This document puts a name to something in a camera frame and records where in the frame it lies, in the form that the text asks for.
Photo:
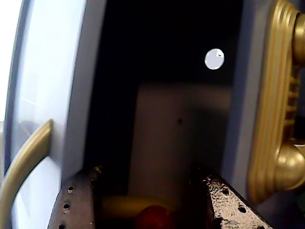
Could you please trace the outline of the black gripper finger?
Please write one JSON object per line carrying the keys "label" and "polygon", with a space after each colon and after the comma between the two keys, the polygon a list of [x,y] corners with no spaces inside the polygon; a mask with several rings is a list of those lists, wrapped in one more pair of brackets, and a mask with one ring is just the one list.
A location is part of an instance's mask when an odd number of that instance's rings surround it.
{"label": "black gripper finger", "polygon": [[49,229],[97,229],[94,189],[102,180],[102,166],[82,169],[62,183],[51,213]]}
{"label": "black gripper finger", "polygon": [[271,229],[220,175],[193,162],[189,172],[189,213],[195,229]]}

